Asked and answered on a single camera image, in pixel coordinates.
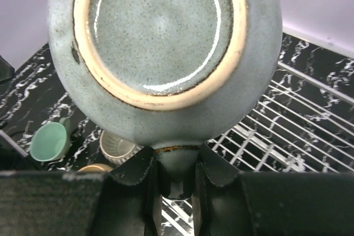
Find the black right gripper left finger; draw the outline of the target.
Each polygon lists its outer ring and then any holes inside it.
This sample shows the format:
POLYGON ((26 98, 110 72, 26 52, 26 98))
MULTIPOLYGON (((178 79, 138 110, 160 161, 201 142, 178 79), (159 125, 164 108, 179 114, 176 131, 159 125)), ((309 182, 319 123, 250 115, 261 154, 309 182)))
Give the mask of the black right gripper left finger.
POLYGON ((161 210, 151 148, 111 172, 1 172, 2 235, 158 235, 161 210))

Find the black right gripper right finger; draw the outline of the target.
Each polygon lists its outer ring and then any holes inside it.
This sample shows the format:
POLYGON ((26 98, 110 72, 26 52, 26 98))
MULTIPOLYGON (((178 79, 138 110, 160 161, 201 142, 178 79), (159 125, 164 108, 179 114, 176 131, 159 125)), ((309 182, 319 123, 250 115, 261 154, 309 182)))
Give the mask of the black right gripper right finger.
POLYGON ((353 174, 240 171, 203 145, 195 235, 352 235, 353 174))

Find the tan glazed ceramic mug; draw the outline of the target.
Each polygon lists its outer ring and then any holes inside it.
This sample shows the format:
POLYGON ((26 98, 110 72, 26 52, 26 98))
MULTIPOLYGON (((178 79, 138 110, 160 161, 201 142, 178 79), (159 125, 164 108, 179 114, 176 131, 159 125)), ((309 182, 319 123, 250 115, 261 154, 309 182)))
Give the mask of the tan glazed ceramic mug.
POLYGON ((106 164, 86 165, 78 170, 78 172, 110 172, 113 168, 106 164))

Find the white ribbed ceramic mug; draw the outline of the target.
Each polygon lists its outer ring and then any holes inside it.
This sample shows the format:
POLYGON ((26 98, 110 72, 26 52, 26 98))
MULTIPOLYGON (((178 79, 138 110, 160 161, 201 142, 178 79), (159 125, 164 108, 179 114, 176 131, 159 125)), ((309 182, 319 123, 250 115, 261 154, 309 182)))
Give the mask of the white ribbed ceramic mug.
POLYGON ((119 166, 133 157, 142 147, 136 143, 103 131, 100 135, 100 150, 104 157, 111 163, 119 166))

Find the grey-blue speckled ceramic mug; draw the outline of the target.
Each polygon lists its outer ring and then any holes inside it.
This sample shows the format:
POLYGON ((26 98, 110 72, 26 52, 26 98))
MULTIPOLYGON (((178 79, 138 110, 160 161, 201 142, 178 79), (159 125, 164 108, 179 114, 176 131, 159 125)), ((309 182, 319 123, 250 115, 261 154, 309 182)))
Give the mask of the grey-blue speckled ceramic mug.
POLYGON ((49 47, 73 102, 153 148, 160 193, 184 200, 200 145, 257 104, 282 42, 280 0, 49 0, 49 47))

